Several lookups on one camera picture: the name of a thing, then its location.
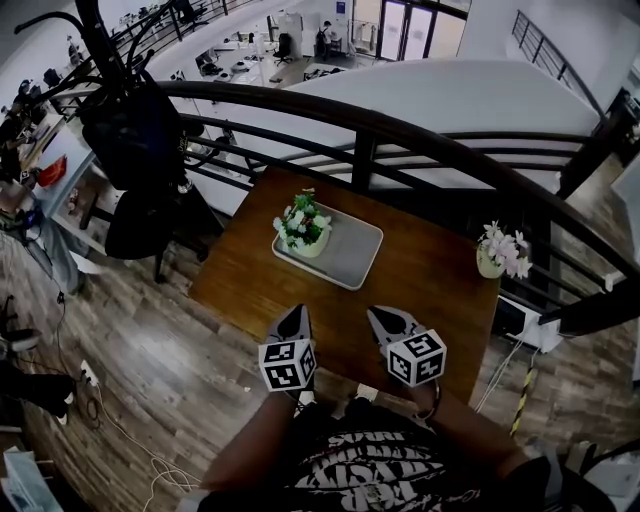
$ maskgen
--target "red object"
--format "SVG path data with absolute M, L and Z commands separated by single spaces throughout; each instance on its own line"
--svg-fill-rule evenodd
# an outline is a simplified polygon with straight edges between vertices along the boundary
M 58 158 L 38 176 L 38 185 L 48 187 L 58 182 L 67 172 L 67 155 Z

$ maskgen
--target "metal railing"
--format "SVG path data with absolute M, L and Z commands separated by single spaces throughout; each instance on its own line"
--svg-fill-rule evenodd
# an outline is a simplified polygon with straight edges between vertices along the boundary
M 161 82 L 169 96 L 217 101 L 262 108 L 312 119 L 353 132 L 353 143 L 330 147 L 302 137 L 279 133 L 224 119 L 183 114 L 190 124 L 242 133 L 285 144 L 299 151 L 287 157 L 259 153 L 231 142 L 210 140 L 205 136 L 189 137 L 194 145 L 220 150 L 244 159 L 246 165 L 231 163 L 188 150 L 185 167 L 225 185 L 251 191 L 266 166 L 276 166 L 294 173 L 347 188 L 355 193 L 391 204 L 443 227 L 477 239 L 482 224 L 499 218 L 509 230 L 522 230 L 531 243 L 534 266 L 528 280 L 504 277 L 501 294 L 539 312 L 541 323 L 560 320 L 564 334 L 581 335 L 611 327 L 640 316 L 640 302 L 635 300 L 640 285 L 640 266 L 596 233 L 586 218 L 546 189 L 514 170 L 526 168 L 526 162 L 499 162 L 493 157 L 514 155 L 557 157 L 579 160 L 592 146 L 602 150 L 603 141 L 595 137 L 552 133 L 469 132 L 436 134 L 379 112 L 307 94 L 257 86 L 209 82 Z M 88 92 L 67 92 L 84 96 Z M 574 149 L 535 147 L 532 142 L 573 145 Z M 483 147 L 469 147 L 471 143 Z M 389 163 L 402 158 L 420 158 L 413 164 Z M 339 172 L 325 169 L 342 166 Z M 429 169 L 455 169 L 494 190 L 451 190 L 423 179 Z M 557 168 L 549 164 L 549 171 Z M 491 211 L 478 213 L 491 205 Z M 468 215 L 456 225 L 460 211 Z M 605 291 L 603 276 L 551 241 L 551 226 L 566 230 L 590 250 L 598 253 L 626 279 Z M 587 286 L 577 286 L 557 271 L 562 263 L 579 274 Z
M 260 0 L 194 0 L 192 7 L 197 16 L 189 21 L 182 21 L 175 8 L 170 7 L 168 12 L 164 14 L 149 33 L 145 34 L 139 41 L 136 52 L 134 53 L 134 62 L 141 60 L 149 50 L 153 50 L 155 55 L 158 55 L 176 41 L 182 42 L 184 37 L 195 32 L 199 27 L 215 19 L 228 16 L 229 13 L 235 9 L 259 1 Z M 150 12 L 147 16 L 140 18 L 124 30 L 111 36 L 111 44 L 123 60 L 126 61 L 129 47 L 135 34 L 150 20 L 155 12 L 156 11 Z M 82 73 L 83 75 L 90 74 L 100 76 L 91 57 L 86 59 L 85 63 L 90 63 L 88 69 L 86 67 L 84 69 L 78 67 L 71 72 L 71 75 L 75 76 L 77 74 L 80 76 L 79 73 Z
M 555 44 L 522 12 L 518 11 L 511 34 L 529 62 L 563 83 L 586 100 L 601 119 L 604 112 L 580 75 Z

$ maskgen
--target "office desk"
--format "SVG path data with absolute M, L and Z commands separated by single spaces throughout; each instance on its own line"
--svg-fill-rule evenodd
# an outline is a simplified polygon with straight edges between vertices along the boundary
M 23 171 L 27 169 L 31 169 L 36 165 L 40 155 L 42 154 L 43 148 L 46 148 L 49 141 L 56 136 L 56 134 L 62 129 L 65 125 L 64 117 L 59 114 L 47 114 L 45 118 L 40 122 L 38 126 L 49 126 L 49 131 L 44 134 L 44 136 L 35 143 L 34 147 L 27 153 L 25 157 L 20 158 L 20 167 Z
M 36 185 L 34 195 L 40 200 L 45 217 L 53 217 L 69 196 L 82 174 L 93 161 L 94 153 L 84 140 L 76 137 L 64 125 L 37 161 L 37 166 L 46 169 L 58 158 L 67 155 L 67 172 L 57 183 L 42 188 Z

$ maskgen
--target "foot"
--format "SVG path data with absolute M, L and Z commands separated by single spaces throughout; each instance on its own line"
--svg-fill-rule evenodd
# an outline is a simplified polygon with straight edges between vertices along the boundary
M 373 402 L 378 396 L 378 390 L 365 386 L 364 384 L 358 385 L 358 391 L 356 391 L 355 398 L 366 398 L 369 402 Z

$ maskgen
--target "potted plant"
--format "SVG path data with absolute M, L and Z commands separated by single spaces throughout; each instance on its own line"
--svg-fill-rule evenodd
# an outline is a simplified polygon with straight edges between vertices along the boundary
M 526 254 L 529 244 L 522 233 L 516 230 L 515 237 L 507 235 L 498 226 L 498 221 L 483 227 L 485 232 L 478 240 L 476 250 L 480 275 L 487 279 L 497 279 L 506 271 L 509 277 L 528 277 L 533 263 Z
M 315 190 L 303 189 L 287 206 L 284 217 L 273 219 L 273 227 L 284 242 L 284 250 L 293 249 L 300 256 L 315 258 L 326 247 L 331 232 L 331 217 L 320 214 L 313 199 Z

